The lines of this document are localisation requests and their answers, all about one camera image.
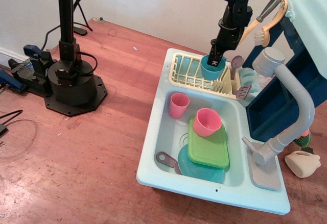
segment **sink basin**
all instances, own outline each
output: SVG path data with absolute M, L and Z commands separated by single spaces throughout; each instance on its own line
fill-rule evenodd
M 280 189 L 259 188 L 251 181 L 247 148 L 241 140 L 243 136 L 251 138 L 245 108 L 237 100 L 190 89 L 187 86 L 175 86 L 169 82 L 169 72 L 176 53 L 201 58 L 200 55 L 177 49 L 167 51 L 137 169 L 138 182 L 216 203 L 280 215 L 288 213 L 290 203 L 277 157 L 275 161 L 282 183 Z M 190 98 L 190 104 L 180 119 L 172 119 L 168 114 L 170 96 L 174 92 L 184 92 Z M 229 166 L 225 168 L 221 183 L 178 175 L 173 168 L 161 164 L 155 158 L 160 151 L 178 158 L 180 149 L 188 143 L 190 117 L 204 107 L 215 109 L 219 113 L 226 130 Z

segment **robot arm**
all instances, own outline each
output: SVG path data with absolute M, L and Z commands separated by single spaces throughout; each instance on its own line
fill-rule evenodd
M 223 18 L 219 20 L 220 31 L 216 39 L 211 41 L 211 50 L 208 65 L 217 67 L 225 51 L 236 49 L 248 26 L 252 8 L 248 6 L 249 0 L 225 0 L 227 6 Z

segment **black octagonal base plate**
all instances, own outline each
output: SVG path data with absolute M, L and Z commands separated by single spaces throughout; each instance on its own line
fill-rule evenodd
M 44 98 L 45 106 L 48 109 L 54 110 L 58 113 L 62 113 L 66 116 L 73 117 L 83 113 L 94 111 L 98 108 L 104 97 L 108 94 L 106 87 L 103 84 L 102 79 L 99 76 L 94 75 L 95 83 L 97 85 L 97 95 L 89 102 L 78 106 L 69 106 L 56 101 L 55 96 L 47 95 Z

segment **gray faucet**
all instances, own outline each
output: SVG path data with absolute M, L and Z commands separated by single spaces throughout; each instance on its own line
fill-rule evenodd
M 286 89 L 294 96 L 299 106 L 299 117 L 297 121 L 276 137 L 270 138 L 258 149 L 243 137 L 243 142 L 250 148 L 253 159 L 257 164 L 263 165 L 279 154 L 295 138 L 304 133 L 312 124 L 315 106 L 312 98 L 304 86 L 296 79 L 291 71 L 284 65 L 285 56 L 279 50 L 267 47 L 262 50 L 253 62 L 254 70 L 264 76 L 276 77 L 282 82 Z

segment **baseboard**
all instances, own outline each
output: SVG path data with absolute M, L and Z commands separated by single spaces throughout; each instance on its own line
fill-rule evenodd
M 8 60 L 9 59 L 14 59 L 17 62 L 23 62 L 25 61 L 28 57 L 24 55 L 17 54 L 15 52 L 9 51 L 7 49 L 1 48 L 0 47 L 0 65 L 9 67 L 8 65 Z

